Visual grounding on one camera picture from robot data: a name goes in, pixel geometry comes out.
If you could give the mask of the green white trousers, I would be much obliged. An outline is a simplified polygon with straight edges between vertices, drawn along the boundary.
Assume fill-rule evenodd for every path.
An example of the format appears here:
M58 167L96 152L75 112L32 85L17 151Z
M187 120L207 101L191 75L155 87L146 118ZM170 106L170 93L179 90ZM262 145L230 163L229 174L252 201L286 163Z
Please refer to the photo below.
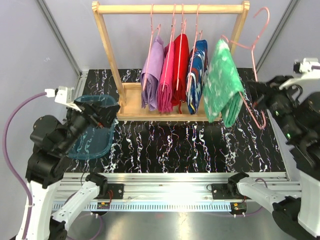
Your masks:
M243 106L244 87L229 46L220 39L210 60L203 87L204 111L208 121L221 115L224 126L232 127Z

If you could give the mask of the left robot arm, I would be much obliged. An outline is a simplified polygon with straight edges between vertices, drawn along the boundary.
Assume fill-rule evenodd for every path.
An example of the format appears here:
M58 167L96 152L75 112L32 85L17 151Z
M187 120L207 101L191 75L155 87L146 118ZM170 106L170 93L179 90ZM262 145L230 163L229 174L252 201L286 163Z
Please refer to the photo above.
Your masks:
M111 197L107 177L90 173L63 207L52 213L69 151L89 127L110 128L119 109L117 103L104 106L98 101L76 101L74 107L67 108L65 123L52 115L36 120L30 135L34 146L23 181L27 202L17 240L64 240L72 223L91 200Z

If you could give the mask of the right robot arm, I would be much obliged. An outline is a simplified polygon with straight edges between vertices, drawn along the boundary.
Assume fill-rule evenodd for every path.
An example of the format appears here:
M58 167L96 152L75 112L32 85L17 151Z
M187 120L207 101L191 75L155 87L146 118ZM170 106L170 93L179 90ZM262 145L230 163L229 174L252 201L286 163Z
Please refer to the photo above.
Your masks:
M240 172L228 179L233 197L247 197L268 210L278 227L297 240L320 238L320 93L303 102L293 98L303 93L288 75L268 82L248 82L253 91L252 106L269 110L286 137L300 175L301 196L279 194Z

